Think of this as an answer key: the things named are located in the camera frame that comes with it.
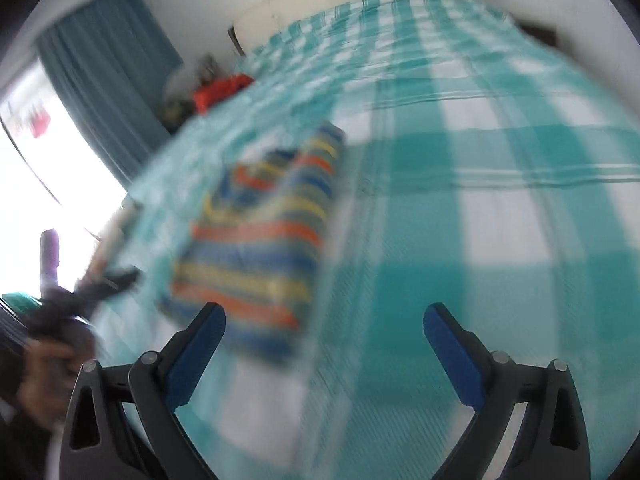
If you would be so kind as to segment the left hand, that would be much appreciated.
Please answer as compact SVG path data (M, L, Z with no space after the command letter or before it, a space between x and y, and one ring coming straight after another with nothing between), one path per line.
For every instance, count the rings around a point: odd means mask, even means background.
M82 364L96 356L96 338L89 335L81 352L51 338L29 339L17 400L40 428L52 431L65 418L70 394Z

